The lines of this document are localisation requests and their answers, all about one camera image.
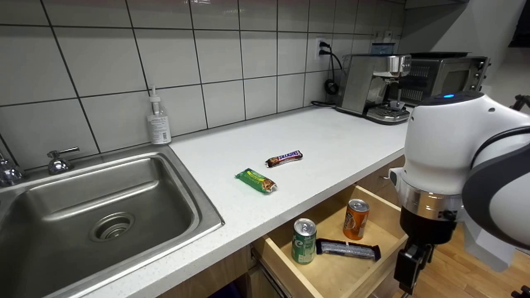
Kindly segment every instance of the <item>white countertop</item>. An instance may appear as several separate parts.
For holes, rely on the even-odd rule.
[[[407,125],[384,126],[309,107],[176,137],[171,148],[226,224],[85,297],[153,298],[403,154]],[[300,150],[301,161],[266,168]],[[278,189],[268,195],[234,175],[252,168]]]

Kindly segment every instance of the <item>stainless steel sink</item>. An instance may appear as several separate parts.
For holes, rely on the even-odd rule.
[[[79,297],[220,227],[167,146],[74,163],[0,189],[0,296]]]

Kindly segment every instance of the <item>coffee machine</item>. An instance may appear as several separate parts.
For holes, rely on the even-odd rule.
[[[406,122],[410,113],[401,102],[399,80],[410,72],[410,55],[345,55],[344,74],[339,87],[340,112],[373,122],[395,125]],[[396,84],[397,100],[388,100],[389,86]]]

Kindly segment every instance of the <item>oven window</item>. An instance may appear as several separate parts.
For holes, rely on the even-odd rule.
[[[447,73],[444,85],[441,87],[442,94],[463,91],[467,82],[469,71],[455,71]]]

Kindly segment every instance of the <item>sink drain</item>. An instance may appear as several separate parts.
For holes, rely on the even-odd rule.
[[[134,216],[118,212],[100,219],[90,230],[90,239],[97,242],[116,239],[127,232],[134,224]]]

